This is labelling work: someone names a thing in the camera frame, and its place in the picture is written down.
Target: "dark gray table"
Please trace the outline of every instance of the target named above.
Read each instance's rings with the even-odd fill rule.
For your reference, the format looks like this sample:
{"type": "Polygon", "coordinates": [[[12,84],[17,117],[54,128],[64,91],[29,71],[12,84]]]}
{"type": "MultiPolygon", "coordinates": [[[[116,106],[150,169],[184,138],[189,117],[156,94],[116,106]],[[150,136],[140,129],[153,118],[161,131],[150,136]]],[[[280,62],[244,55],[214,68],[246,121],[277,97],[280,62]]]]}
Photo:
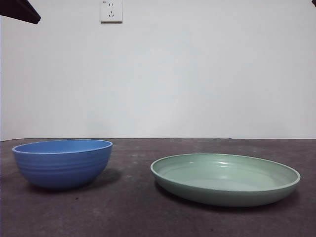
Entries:
{"type": "Polygon", "coordinates": [[[19,174],[11,148],[42,141],[1,142],[2,237],[315,237],[316,140],[109,139],[104,172],[89,185],[51,192],[19,174]],[[287,164],[302,175],[293,194],[252,208],[224,208],[171,195],[150,164],[184,153],[226,153],[287,164]]]}

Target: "ridged bowl exterior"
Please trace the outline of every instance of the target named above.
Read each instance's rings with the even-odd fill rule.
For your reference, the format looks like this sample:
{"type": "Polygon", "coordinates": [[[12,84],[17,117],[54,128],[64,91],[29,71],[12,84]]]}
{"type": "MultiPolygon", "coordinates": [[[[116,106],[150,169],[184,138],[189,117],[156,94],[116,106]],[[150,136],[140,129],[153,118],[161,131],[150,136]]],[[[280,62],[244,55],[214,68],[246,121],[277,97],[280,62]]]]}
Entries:
{"type": "Polygon", "coordinates": [[[112,143],[108,143],[104,148],[68,153],[12,151],[21,174],[29,182],[49,189],[69,189],[94,180],[104,170],[112,149],[112,143]]]}

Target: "bowl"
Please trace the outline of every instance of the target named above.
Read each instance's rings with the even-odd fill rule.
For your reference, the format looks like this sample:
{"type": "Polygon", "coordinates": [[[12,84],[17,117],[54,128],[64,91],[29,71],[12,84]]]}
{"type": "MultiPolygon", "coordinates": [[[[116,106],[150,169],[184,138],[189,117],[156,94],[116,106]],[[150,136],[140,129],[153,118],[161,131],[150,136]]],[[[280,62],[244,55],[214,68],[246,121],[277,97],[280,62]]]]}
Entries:
{"type": "Polygon", "coordinates": [[[12,148],[16,164],[29,182],[49,189],[69,189],[94,180],[110,158],[112,142],[57,140],[12,148]]]}

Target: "bowl rim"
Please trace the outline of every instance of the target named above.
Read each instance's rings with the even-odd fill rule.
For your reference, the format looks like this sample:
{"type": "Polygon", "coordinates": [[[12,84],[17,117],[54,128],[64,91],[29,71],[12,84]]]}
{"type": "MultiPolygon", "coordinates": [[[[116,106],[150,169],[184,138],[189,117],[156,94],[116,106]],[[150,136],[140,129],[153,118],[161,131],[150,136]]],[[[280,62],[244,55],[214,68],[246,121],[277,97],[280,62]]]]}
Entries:
{"type": "Polygon", "coordinates": [[[21,153],[21,154],[34,154],[34,155],[54,155],[54,154],[71,154],[71,153],[82,153],[82,152],[92,152],[92,151],[97,151],[101,150],[104,148],[111,147],[113,145],[112,142],[107,141],[107,140],[101,140],[101,139],[60,139],[60,140],[48,140],[48,141],[41,141],[41,142],[31,142],[31,143],[25,143],[21,144],[18,146],[15,146],[12,148],[12,151],[15,153],[21,153]],[[109,143],[106,146],[95,148],[95,149],[89,149],[89,150],[82,150],[82,151],[72,151],[72,152],[22,152],[22,151],[17,151],[16,149],[25,146],[25,145],[30,145],[30,144],[36,144],[36,143],[49,143],[49,142],[57,142],[57,141],[102,141],[102,142],[107,142],[109,143]]]}

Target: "plate rim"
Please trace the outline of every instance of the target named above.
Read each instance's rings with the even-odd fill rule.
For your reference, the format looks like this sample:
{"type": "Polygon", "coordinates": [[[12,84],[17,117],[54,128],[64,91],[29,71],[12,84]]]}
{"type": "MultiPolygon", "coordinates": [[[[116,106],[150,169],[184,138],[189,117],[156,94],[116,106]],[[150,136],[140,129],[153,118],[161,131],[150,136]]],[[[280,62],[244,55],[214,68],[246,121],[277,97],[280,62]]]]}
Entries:
{"type": "Polygon", "coordinates": [[[300,180],[301,180],[301,175],[300,173],[295,170],[294,168],[288,166],[288,165],[285,165],[285,164],[282,164],[282,163],[279,163],[279,162],[276,162],[276,161],[273,161],[273,160],[269,160],[269,159],[263,159],[263,158],[257,158],[257,157],[250,157],[250,156],[243,156],[243,155],[234,155],[234,154],[222,154],[222,153],[187,153],[187,154],[178,154],[178,155],[172,155],[172,156],[167,156],[167,157],[162,157],[162,158],[159,158],[157,160],[155,160],[154,162],[152,162],[152,164],[150,165],[150,169],[152,171],[152,173],[156,176],[158,176],[159,178],[163,179],[163,180],[167,180],[168,182],[172,182],[174,184],[177,184],[177,185],[182,185],[182,186],[187,186],[187,187],[193,187],[193,188],[199,188],[199,189],[204,189],[204,190],[211,190],[211,191],[219,191],[219,192],[235,192],[235,193],[244,193],[244,192],[247,192],[247,193],[257,193],[257,192],[269,192],[269,191],[276,191],[276,190],[281,190],[281,189],[285,189],[285,188],[289,188],[289,187],[292,187],[294,185],[297,185],[300,180]],[[228,190],[228,189],[213,189],[213,188],[206,188],[206,187],[201,187],[201,186],[196,186],[196,185],[189,185],[189,184],[185,184],[185,183],[182,183],[182,182],[179,182],[177,180],[174,180],[174,179],[170,179],[170,178],[166,178],[160,174],[158,174],[153,166],[160,162],[161,160],[164,160],[164,159],[168,159],[168,158],[171,158],[171,157],[179,157],[179,156],[188,156],[188,155],[224,155],[224,156],[234,156],[234,157],[246,157],[246,158],[252,158],[252,159],[259,159],[259,160],[263,160],[265,162],[272,162],[272,163],[275,163],[275,164],[278,164],[278,165],[281,165],[285,168],[288,168],[292,171],[294,171],[294,173],[296,173],[297,175],[297,178],[295,181],[289,183],[289,184],[286,184],[286,185],[281,185],[281,186],[277,186],[276,188],[273,188],[273,189],[259,189],[259,190],[228,190]]]}

